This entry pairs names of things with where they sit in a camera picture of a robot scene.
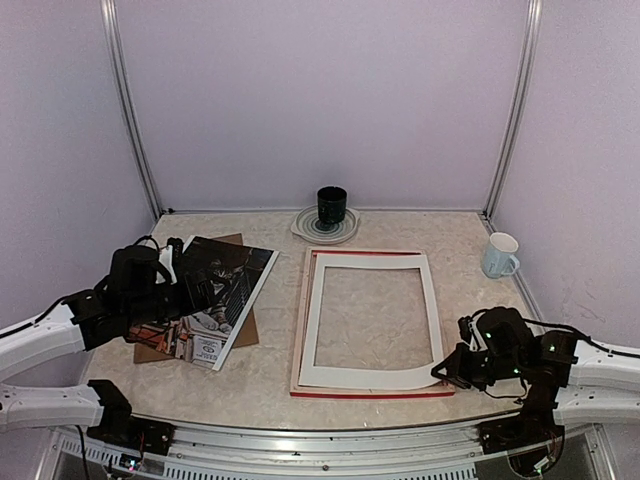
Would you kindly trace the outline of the cat photo print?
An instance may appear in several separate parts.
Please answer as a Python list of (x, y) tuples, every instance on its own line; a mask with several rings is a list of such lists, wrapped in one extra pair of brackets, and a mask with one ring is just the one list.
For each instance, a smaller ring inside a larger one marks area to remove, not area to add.
[(234, 347), (259, 341), (253, 305), (279, 253), (243, 244), (242, 235), (192, 235), (182, 248), (190, 272), (203, 273), (213, 299), (165, 325), (134, 327), (133, 362), (182, 360), (218, 371)]

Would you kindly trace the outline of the white photo mat board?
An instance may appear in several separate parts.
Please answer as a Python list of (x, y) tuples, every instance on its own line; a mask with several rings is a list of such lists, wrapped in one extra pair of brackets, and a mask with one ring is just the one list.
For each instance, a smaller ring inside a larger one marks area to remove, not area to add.
[(317, 366), (392, 371), (432, 361), (418, 270), (326, 270)]

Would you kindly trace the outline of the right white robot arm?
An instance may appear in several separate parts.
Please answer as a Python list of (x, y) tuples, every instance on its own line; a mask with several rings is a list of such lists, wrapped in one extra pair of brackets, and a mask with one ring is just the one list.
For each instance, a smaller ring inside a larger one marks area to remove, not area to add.
[(458, 321), (461, 340), (431, 374), (461, 389), (485, 393), (502, 380), (518, 380), (517, 415), (486, 422), (483, 435), (523, 444), (555, 437), (582, 423), (639, 420), (639, 352), (598, 343), (575, 327), (544, 324), (515, 308), (482, 309)]

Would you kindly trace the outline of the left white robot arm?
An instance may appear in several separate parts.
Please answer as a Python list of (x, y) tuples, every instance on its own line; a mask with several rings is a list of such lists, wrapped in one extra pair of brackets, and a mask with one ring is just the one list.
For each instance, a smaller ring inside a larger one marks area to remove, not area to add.
[(167, 324), (214, 306), (220, 276), (183, 253), (131, 245), (114, 252), (95, 287), (56, 300), (43, 313), (1, 332), (1, 430), (75, 425), (133, 443), (140, 424), (108, 380), (73, 387), (16, 387), (7, 380), (51, 360), (89, 352), (132, 328)]

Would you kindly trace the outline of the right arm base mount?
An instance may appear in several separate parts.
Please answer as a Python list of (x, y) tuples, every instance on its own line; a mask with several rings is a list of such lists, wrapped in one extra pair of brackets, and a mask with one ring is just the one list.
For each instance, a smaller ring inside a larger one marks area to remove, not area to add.
[(477, 431), (483, 453), (505, 453), (512, 472), (525, 479), (553, 469), (566, 441), (566, 428), (555, 422), (551, 408), (526, 403), (518, 414), (482, 422)]

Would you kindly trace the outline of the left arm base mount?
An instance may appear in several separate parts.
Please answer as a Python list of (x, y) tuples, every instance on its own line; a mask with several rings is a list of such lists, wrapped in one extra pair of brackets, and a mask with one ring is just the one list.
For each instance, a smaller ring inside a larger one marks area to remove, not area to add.
[(87, 434), (92, 439), (142, 454), (167, 456), (175, 430), (168, 422), (130, 416), (120, 424), (89, 427)]

